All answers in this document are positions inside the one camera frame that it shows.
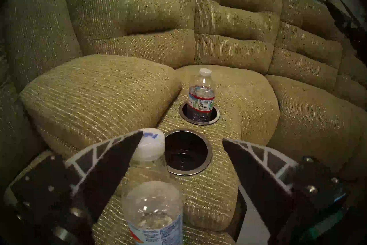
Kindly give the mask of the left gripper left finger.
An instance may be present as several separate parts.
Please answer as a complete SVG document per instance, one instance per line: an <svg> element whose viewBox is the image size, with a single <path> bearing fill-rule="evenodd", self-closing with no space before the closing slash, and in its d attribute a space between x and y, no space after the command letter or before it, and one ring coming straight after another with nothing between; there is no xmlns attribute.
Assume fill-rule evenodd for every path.
<svg viewBox="0 0 367 245"><path fill-rule="evenodd" d="M92 226L125 176L143 137L137 130L65 160L45 151L15 178L4 204L26 245L94 245Z"/></svg>

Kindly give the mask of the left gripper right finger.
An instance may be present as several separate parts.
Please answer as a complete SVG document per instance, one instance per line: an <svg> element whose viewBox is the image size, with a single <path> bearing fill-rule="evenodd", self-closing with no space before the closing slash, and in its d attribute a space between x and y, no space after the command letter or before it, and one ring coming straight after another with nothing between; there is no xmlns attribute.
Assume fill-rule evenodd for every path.
<svg viewBox="0 0 367 245"><path fill-rule="evenodd" d="M347 189L312 156L223 138L239 181L269 230L269 245L320 245L347 213Z"/></svg>

